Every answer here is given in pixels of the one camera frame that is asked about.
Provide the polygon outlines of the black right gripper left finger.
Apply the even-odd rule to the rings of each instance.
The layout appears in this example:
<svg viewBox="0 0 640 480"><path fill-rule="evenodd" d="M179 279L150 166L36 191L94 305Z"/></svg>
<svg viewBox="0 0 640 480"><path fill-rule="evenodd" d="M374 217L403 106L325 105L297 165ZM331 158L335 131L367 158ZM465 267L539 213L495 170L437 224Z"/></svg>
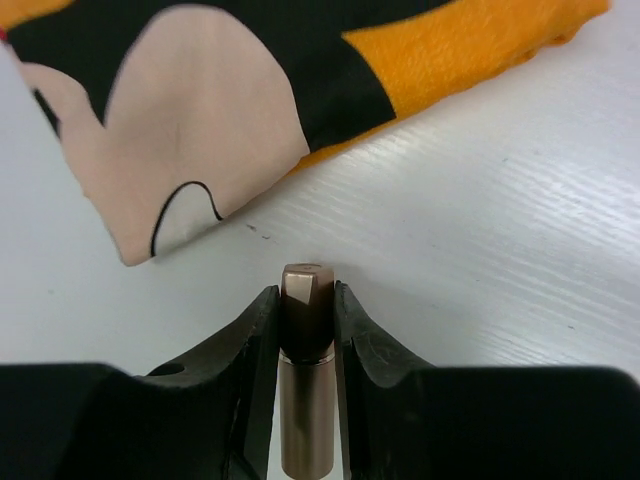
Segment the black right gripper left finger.
<svg viewBox="0 0 640 480"><path fill-rule="evenodd" d="M1 369L5 479L263 479L279 292L149 374L99 363Z"/></svg>

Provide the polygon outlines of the gold lipstick tube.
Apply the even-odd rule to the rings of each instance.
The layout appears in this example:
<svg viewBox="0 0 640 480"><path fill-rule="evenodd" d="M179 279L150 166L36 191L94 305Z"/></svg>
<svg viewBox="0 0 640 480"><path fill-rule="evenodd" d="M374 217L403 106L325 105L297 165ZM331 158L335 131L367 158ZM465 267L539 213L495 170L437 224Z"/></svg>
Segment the gold lipstick tube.
<svg viewBox="0 0 640 480"><path fill-rule="evenodd" d="M334 466L334 272L289 264L281 283L281 466L292 479L322 479Z"/></svg>

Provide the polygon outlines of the orange cartoon towel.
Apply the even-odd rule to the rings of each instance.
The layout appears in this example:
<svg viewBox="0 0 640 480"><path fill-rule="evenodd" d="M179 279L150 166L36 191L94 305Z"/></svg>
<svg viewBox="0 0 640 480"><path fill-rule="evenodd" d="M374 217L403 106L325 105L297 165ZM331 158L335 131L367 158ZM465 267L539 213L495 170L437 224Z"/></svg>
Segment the orange cartoon towel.
<svg viewBox="0 0 640 480"><path fill-rule="evenodd" d="M606 1L5 1L1 43L133 266Z"/></svg>

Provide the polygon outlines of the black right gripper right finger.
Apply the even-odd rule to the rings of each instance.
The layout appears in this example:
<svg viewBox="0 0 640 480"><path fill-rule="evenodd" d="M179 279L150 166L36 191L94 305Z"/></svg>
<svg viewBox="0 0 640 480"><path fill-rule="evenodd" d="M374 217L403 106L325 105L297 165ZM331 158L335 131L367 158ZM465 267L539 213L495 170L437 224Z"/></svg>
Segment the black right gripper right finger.
<svg viewBox="0 0 640 480"><path fill-rule="evenodd" d="M436 367L334 293L348 479L635 479L639 386L593 366Z"/></svg>

